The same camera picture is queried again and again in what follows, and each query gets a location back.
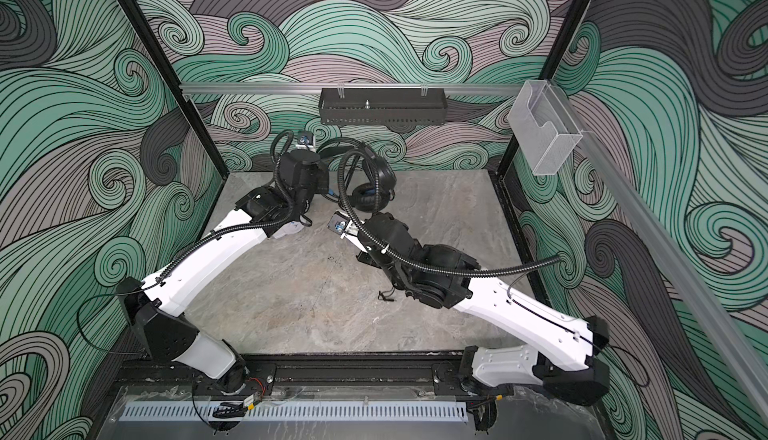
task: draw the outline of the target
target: green wave pattern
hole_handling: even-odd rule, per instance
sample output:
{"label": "green wave pattern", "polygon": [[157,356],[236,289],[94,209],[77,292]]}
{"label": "green wave pattern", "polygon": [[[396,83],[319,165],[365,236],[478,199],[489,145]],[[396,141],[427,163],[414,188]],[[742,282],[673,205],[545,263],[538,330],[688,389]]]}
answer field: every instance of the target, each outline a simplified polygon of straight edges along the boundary
{"label": "green wave pattern", "polygon": [[[76,309],[90,295],[112,291],[127,275],[143,277],[194,241],[221,179],[199,145],[190,143],[194,139],[166,150],[180,167],[176,181],[165,186],[151,185],[144,175],[147,166],[137,158],[140,145],[109,149],[109,139],[126,137],[116,133],[136,132],[131,138],[140,138],[149,131],[176,107],[172,96],[151,62],[131,49],[136,37],[115,0],[41,1],[56,28],[53,57],[42,65],[0,72],[0,199],[11,189],[36,189],[19,184],[36,163],[70,163],[72,158],[52,157],[63,155],[64,145],[82,144],[75,153],[83,157],[92,154],[90,148],[102,153],[86,170],[87,179],[57,183],[87,194],[86,204],[72,205],[79,216],[43,225],[0,249],[0,343],[47,332],[63,341],[69,357],[64,372],[51,371],[41,356],[19,356],[0,365],[0,378],[31,380],[0,435],[45,402],[33,438],[65,440],[85,438],[91,429],[81,404],[105,357],[77,333]],[[11,14],[20,13],[14,0],[0,2],[9,4]],[[140,2],[154,8],[149,17],[158,19],[153,22],[168,47],[189,53],[202,46],[197,21],[178,2]],[[23,28],[26,19],[18,20]],[[234,23],[235,29],[245,27]],[[58,170],[44,174],[62,175]],[[194,185],[194,195],[182,179]],[[50,208],[46,198],[41,192],[41,216]],[[13,217],[18,213],[11,208],[7,214]],[[92,301],[83,313],[88,337],[100,346],[110,347],[125,328],[114,300]],[[66,378],[59,395],[40,398],[47,379],[55,376]]]}
{"label": "green wave pattern", "polygon": [[285,34],[290,58],[338,54],[360,60],[389,74],[397,82],[464,82],[472,68],[472,51],[461,38],[435,39],[432,56],[442,48],[458,53],[458,63],[447,71],[444,64],[422,59],[380,12],[351,1],[326,0],[306,6],[289,16],[280,30]]}
{"label": "green wave pattern", "polygon": [[264,35],[264,46],[259,52],[252,55],[207,53],[188,56],[174,63],[179,79],[183,82],[233,82],[243,81],[259,73],[283,70],[288,61],[288,43],[283,33],[271,22],[251,12],[237,13],[226,24],[230,37],[240,43],[246,41],[243,35],[243,29],[246,26],[254,26]]}
{"label": "green wave pattern", "polygon": [[[715,43],[736,15],[754,2],[709,1]],[[760,45],[767,36],[765,28],[756,30],[750,45]],[[562,62],[557,83],[571,95],[589,92],[618,120],[620,144],[606,142],[606,147],[626,148],[639,194],[723,306],[729,311],[743,311],[763,303],[768,297],[768,117],[722,117],[708,111],[696,101],[689,79],[675,61],[644,48],[622,47],[601,52],[600,31],[591,22],[581,25],[571,51],[575,51],[582,38],[589,44],[585,58],[577,65]],[[514,159],[531,207],[521,214],[521,224],[535,232],[539,258],[555,253],[578,256],[579,252],[574,254],[572,250],[583,250],[584,245],[569,242],[568,235],[577,235],[601,219],[624,221],[610,192],[604,188],[596,205],[583,202],[582,195],[600,188],[600,178],[588,159],[574,167],[576,158],[573,155],[556,178],[533,177],[522,154]],[[575,215],[579,223],[567,221],[566,211]],[[727,232],[733,230],[743,238],[732,239]],[[718,261],[731,270],[715,269],[713,262]],[[626,302],[623,272],[619,270],[622,267],[628,269],[632,265],[617,264],[607,279],[599,278],[590,268],[584,274],[600,281]],[[567,283],[552,272],[542,272],[542,278],[553,306],[564,309],[571,305]],[[728,438],[768,437],[768,428],[760,415],[686,305],[676,299],[672,303],[706,374],[749,430],[710,410],[668,370],[684,438],[700,438],[702,432]],[[754,324],[748,322],[757,318],[754,315],[759,315],[760,310],[745,313],[734,320],[768,360],[768,333],[759,320]],[[581,315],[579,311],[571,314]],[[605,404],[617,435],[661,438],[661,430],[648,412],[644,425],[629,414],[627,392],[614,381],[616,371],[612,368],[611,393]]]}
{"label": "green wave pattern", "polygon": [[[71,4],[100,5],[72,8]],[[135,33],[116,0],[53,0],[58,48],[47,67],[79,73],[116,88],[112,63]]]}
{"label": "green wave pattern", "polygon": [[525,34],[509,42],[508,56],[531,52],[549,29],[546,0],[408,0],[396,10],[382,13],[421,54],[444,36],[469,38],[505,21],[525,26]]}
{"label": "green wave pattern", "polygon": [[160,20],[157,34],[171,50],[194,55],[203,49],[203,29],[176,0],[136,0],[149,22]]}

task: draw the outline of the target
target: headphones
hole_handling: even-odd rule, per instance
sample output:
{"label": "headphones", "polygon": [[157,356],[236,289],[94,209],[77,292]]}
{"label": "headphones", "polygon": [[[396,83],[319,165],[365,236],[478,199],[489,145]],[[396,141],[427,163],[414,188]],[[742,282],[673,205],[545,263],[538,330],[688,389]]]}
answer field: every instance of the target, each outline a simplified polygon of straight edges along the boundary
{"label": "headphones", "polygon": [[[349,143],[352,147],[330,147],[332,144],[337,143]],[[352,177],[352,173],[355,171],[355,166],[362,157],[362,171],[366,173],[368,182],[362,185],[356,186],[352,195],[350,195],[350,202],[353,207],[361,212],[370,213],[373,211],[373,206],[376,203],[376,195],[373,188],[373,182],[375,178],[379,179],[379,209],[384,209],[390,200],[395,198],[395,185],[397,184],[397,177],[395,172],[392,171],[392,167],[389,166],[389,162],[385,158],[380,157],[375,151],[365,143],[354,138],[334,138],[323,143],[317,150],[322,159],[331,159],[343,155],[353,148],[360,150],[360,155],[355,157],[355,162],[352,164],[351,169],[348,172],[349,182]],[[339,188],[346,188],[347,185],[339,185]]]}

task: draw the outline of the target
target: swirl pattern wallpaper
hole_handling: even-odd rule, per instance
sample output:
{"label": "swirl pattern wallpaper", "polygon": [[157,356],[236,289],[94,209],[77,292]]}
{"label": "swirl pattern wallpaper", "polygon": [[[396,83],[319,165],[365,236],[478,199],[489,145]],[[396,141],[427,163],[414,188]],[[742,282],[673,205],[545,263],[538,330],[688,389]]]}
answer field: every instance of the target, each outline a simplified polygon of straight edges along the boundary
{"label": "swirl pattern wallpaper", "polygon": [[[182,82],[520,83],[570,0],[137,0]],[[454,96],[444,126],[320,124],[318,96],[200,95],[227,166],[268,170],[282,129],[370,142],[394,169],[495,167],[513,98]]]}
{"label": "swirl pattern wallpaper", "polygon": [[[768,360],[768,0],[592,0],[556,83]],[[768,438],[614,197],[577,149],[510,192],[555,308],[603,316],[621,439]]]}
{"label": "swirl pattern wallpaper", "polygon": [[[0,436],[88,434],[119,360],[76,309],[196,240],[221,183],[116,0],[0,0]],[[82,319],[125,329],[114,299]]]}

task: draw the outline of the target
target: metal frame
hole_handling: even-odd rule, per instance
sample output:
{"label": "metal frame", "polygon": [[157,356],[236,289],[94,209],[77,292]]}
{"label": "metal frame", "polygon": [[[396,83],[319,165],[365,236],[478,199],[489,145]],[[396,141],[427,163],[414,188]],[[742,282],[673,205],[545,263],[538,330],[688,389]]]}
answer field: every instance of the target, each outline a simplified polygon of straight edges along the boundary
{"label": "metal frame", "polygon": [[291,83],[291,82],[188,82],[181,83],[184,95],[320,95],[323,88],[414,88],[443,89],[446,95],[515,96],[522,84],[485,85],[474,83]]}
{"label": "metal frame", "polygon": [[[471,364],[462,360],[469,350],[430,350],[423,352],[331,352],[331,353],[286,353],[286,354],[245,354],[243,358],[252,378],[260,378],[266,387],[266,394],[291,397],[301,388],[321,387],[411,387],[418,398],[431,396],[455,396],[457,401],[472,402],[478,396],[464,391],[459,373],[472,372]],[[123,362],[110,393],[121,386],[173,386],[189,385],[193,378],[200,381],[196,387],[199,395],[211,396],[214,400],[231,399],[222,396],[216,386],[199,372],[183,364],[160,364],[151,360],[128,360]],[[259,388],[251,382],[237,394],[245,397]],[[543,390],[531,386],[536,391]],[[513,386],[486,387],[483,396],[510,395]]]}
{"label": "metal frame", "polygon": [[538,76],[539,80],[554,79],[554,74],[558,71],[560,62],[571,45],[571,40],[578,31],[579,25],[581,25],[581,19],[584,18],[590,1],[592,0],[572,0],[571,7],[568,8],[568,13],[565,15],[565,22],[560,27],[558,36],[554,39],[552,50],[547,55],[547,61],[544,62],[542,72]]}
{"label": "metal frame", "polygon": [[[496,192],[496,198],[498,199],[498,203],[501,205],[502,211],[504,212],[504,219],[507,220],[507,227],[509,227],[509,232],[512,234],[512,241],[514,242],[515,248],[518,250],[520,260],[523,263],[533,262],[534,258],[531,254],[530,248],[528,247],[528,241],[523,235],[523,230],[520,226],[520,222],[518,221],[518,216],[514,214],[512,201],[509,199],[509,192],[507,191],[504,182],[496,172],[491,170],[488,170],[488,176],[491,178],[491,184],[493,185],[493,189]],[[528,273],[528,284],[531,286],[531,290],[533,291],[533,296],[536,301],[540,301],[547,306],[552,306],[552,303],[549,301],[549,295],[547,295],[547,290],[544,289],[542,276],[539,275],[537,270]]]}
{"label": "metal frame", "polygon": [[199,138],[200,142],[203,143],[203,147],[208,153],[211,161],[214,162],[216,170],[218,170],[223,179],[226,179],[226,177],[229,176],[230,171],[224,163],[224,158],[222,158],[221,153],[219,153],[219,150],[216,148],[214,140],[210,137],[210,134],[208,134],[208,130],[205,128],[203,119],[200,118],[200,114],[197,112],[194,103],[185,98],[182,94],[181,89],[179,88],[179,77],[176,75],[174,68],[170,65],[168,58],[166,58],[165,54],[163,53],[163,49],[160,47],[158,38],[155,37],[154,33],[152,33],[149,22],[147,22],[147,18],[141,12],[139,4],[136,0],[117,1],[120,3],[120,8],[122,8],[123,12],[128,18],[128,21],[136,31],[139,40],[141,40],[141,42],[144,44],[144,47],[147,49],[147,53],[149,54],[149,57],[154,63],[155,67],[160,72],[160,76],[162,77],[163,81],[165,81],[165,84],[168,86],[168,89],[170,89],[174,99],[176,99],[176,103],[178,103],[179,109],[184,114],[187,122],[189,122],[190,127],[192,127],[195,133],[197,133],[197,138]]}

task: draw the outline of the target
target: headphone ear cup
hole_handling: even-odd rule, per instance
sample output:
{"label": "headphone ear cup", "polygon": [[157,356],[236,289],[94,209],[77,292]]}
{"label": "headphone ear cup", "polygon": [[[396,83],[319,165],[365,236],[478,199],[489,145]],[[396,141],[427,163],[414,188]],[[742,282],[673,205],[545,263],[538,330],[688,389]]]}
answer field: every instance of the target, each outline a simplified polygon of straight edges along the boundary
{"label": "headphone ear cup", "polygon": [[[373,211],[373,204],[376,202],[376,196],[373,194],[366,195],[367,192],[373,189],[372,183],[363,183],[352,190],[351,202],[352,206],[364,213],[370,213]],[[381,201],[379,202],[379,209],[384,209],[391,199],[390,192],[379,192]]]}

